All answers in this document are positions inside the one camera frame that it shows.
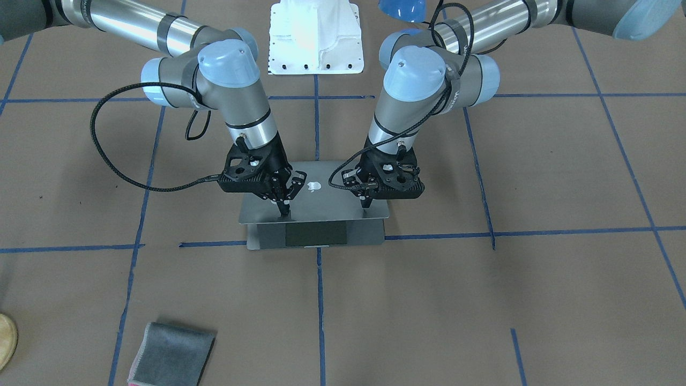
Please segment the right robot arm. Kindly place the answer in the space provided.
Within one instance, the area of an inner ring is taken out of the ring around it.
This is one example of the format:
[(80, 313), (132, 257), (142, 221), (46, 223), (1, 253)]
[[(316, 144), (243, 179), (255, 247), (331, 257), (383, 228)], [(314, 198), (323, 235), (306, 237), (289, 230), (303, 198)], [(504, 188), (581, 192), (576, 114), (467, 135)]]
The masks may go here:
[(129, 184), (148, 191), (159, 188), (125, 176), (108, 159), (96, 136), (96, 118), (106, 102), (129, 90), (144, 90), (157, 105), (219, 112), (233, 143), (220, 174), (167, 188), (186, 190), (216, 182), (225, 192), (250, 193), (274, 203), (282, 216), (305, 184), (306, 173), (294, 171), (256, 63), (259, 49), (242, 28), (219, 30), (182, 14), (138, 1), (2, 1), (2, 42), (62, 25), (95, 28), (157, 51), (145, 63), (140, 82), (108, 93), (96, 104), (89, 130), (106, 165)]

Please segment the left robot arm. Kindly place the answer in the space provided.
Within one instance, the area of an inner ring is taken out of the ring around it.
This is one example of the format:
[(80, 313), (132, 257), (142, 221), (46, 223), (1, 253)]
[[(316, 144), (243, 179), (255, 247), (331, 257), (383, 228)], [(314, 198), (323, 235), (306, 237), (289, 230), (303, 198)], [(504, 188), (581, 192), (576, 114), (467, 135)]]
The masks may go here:
[(489, 52), (531, 28), (567, 25), (625, 41), (662, 28), (684, 1), (493, 1), (470, 11), (441, 3), (425, 30), (388, 36), (379, 50), (384, 85), (363, 149), (331, 188), (350, 191), (362, 207), (375, 200), (415, 199), (424, 193), (413, 144), (430, 117), (487, 102), (501, 73)]

